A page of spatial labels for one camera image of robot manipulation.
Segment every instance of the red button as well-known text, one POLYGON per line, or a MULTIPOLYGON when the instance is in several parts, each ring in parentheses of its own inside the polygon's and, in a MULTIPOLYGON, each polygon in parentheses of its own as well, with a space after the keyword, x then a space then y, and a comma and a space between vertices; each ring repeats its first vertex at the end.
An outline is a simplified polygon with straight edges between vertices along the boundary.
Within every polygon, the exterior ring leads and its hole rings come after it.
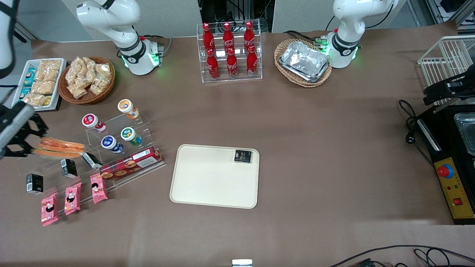
POLYGON ((439 173, 440 176, 442 177, 447 177, 450 175, 450 170, 446 166, 440 166, 437 169, 437 172, 439 173))
POLYGON ((455 204, 456 206, 462 205, 462 200, 461 200, 461 199, 454 199, 454 204, 455 204))

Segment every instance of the foil container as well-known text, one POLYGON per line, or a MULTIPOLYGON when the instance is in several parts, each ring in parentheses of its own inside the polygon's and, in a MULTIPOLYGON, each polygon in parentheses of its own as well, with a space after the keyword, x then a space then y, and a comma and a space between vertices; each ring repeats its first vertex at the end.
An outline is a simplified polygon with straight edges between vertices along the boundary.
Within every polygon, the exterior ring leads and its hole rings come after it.
POLYGON ((330 65, 330 58, 297 41, 289 44, 280 56, 279 63, 306 81, 316 83, 330 65))

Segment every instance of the yogurt cup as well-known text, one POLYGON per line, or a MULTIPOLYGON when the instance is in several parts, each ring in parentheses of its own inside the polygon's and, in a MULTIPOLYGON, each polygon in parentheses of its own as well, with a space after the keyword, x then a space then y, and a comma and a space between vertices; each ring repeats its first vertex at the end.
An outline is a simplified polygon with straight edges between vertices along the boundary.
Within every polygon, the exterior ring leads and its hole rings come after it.
POLYGON ((92 128, 96 133, 99 134, 105 131, 106 128, 105 123, 101 122, 99 118, 92 113, 84 115, 83 125, 87 128, 92 128))
POLYGON ((112 135, 105 136, 101 141, 101 145, 115 154, 119 154, 124 150, 124 145, 119 143, 112 135))
POLYGON ((139 116, 139 111, 133 107, 132 101, 129 99, 122 99, 117 104, 120 112, 125 113, 129 119, 135 119, 139 116))
POLYGON ((126 127, 122 130, 121 137, 131 145, 139 145, 142 143, 142 138, 130 127, 126 127))

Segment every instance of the pink candy bar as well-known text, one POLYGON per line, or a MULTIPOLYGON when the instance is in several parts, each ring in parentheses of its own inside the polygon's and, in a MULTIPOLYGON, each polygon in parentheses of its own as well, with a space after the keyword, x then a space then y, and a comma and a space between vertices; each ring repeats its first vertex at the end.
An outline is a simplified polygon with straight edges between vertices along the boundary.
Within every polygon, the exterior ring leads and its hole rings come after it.
POLYGON ((99 173, 91 175, 91 187, 92 187, 92 200, 94 201, 94 204, 97 204, 100 201, 108 199, 107 189, 105 188, 104 180, 102 179, 99 173))
POLYGON ((64 197, 64 213, 69 215, 76 210, 80 210, 81 206, 81 182, 66 187, 64 197))
POLYGON ((58 220, 57 192, 41 201, 41 223, 43 226, 52 224, 58 220))

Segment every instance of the blue snack package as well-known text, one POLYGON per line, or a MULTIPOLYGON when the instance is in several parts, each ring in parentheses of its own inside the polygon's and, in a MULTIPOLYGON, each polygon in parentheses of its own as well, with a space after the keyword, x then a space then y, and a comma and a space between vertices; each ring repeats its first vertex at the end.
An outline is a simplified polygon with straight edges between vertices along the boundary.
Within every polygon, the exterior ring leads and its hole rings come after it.
POLYGON ((33 82, 35 81, 35 74, 36 74, 35 67, 31 67, 28 69, 27 74, 25 76, 25 81, 23 82, 24 86, 32 86, 33 82))
POLYGON ((20 91, 20 96, 18 97, 18 102, 22 101, 23 98, 25 98, 30 91, 31 91, 31 87, 22 88, 20 91))

